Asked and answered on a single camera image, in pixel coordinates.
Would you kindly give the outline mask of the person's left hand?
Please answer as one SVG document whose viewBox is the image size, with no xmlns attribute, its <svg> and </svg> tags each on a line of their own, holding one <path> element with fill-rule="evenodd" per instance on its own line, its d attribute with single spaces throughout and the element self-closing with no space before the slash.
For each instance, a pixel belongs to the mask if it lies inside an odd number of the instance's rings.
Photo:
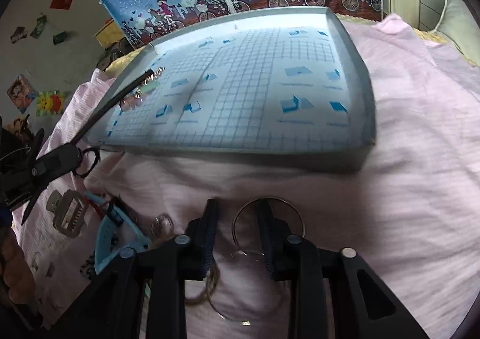
<svg viewBox="0 0 480 339">
<path fill-rule="evenodd" d="M 34 299 L 35 281 L 12 229 L 5 229 L 1 240 L 1 274 L 9 288 L 9 299 L 16 304 L 27 304 Z"/>
</svg>

